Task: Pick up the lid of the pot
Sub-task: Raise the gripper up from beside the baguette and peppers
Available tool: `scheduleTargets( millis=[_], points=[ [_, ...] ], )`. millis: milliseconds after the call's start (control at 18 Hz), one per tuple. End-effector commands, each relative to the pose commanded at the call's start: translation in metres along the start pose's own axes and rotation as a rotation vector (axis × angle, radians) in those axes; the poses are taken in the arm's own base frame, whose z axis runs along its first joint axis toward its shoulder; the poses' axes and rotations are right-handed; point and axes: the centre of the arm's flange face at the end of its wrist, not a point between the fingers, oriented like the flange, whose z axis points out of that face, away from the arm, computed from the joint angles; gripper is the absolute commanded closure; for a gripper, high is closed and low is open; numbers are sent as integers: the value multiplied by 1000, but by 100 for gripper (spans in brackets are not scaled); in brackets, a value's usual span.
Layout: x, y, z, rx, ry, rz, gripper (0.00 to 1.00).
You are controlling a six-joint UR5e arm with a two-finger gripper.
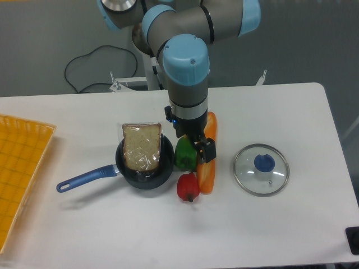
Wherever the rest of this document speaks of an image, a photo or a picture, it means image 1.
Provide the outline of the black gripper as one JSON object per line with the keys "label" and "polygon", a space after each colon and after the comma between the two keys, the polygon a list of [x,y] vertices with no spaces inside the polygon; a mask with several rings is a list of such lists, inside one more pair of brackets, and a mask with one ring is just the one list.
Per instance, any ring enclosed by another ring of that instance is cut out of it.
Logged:
{"label": "black gripper", "polygon": [[172,113],[170,106],[164,108],[166,120],[172,123],[177,138],[186,135],[192,142],[197,142],[196,151],[200,163],[209,163],[217,156],[215,141],[206,138],[204,128],[208,122],[208,111],[195,119],[182,119]]}

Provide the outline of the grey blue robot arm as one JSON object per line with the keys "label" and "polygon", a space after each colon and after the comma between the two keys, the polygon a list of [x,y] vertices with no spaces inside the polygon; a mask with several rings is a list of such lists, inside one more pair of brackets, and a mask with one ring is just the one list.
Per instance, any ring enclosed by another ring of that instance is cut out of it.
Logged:
{"label": "grey blue robot arm", "polygon": [[200,162],[215,159],[215,141],[206,136],[208,121],[208,45],[254,31],[261,21],[258,1],[199,1],[176,11],[173,1],[99,1],[109,27],[140,24],[146,44],[165,78],[166,119],[177,137],[187,136]]}

